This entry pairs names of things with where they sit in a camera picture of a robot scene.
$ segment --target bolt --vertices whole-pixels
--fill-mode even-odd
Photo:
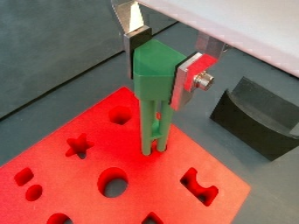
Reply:
[[[203,71],[194,77],[194,87],[200,88],[204,91],[210,89],[212,82],[214,77],[207,73],[207,71]]]

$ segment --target circular hole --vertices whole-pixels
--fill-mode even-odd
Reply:
[[[132,117],[131,109],[128,107],[116,106],[108,111],[108,119],[112,123],[124,125]]]
[[[120,196],[127,189],[126,172],[116,167],[104,170],[98,178],[98,189],[107,198]]]
[[[72,220],[64,213],[56,213],[48,219],[47,224],[72,224]]]
[[[26,199],[35,201],[43,196],[43,187],[40,185],[32,185],[26,192]]]

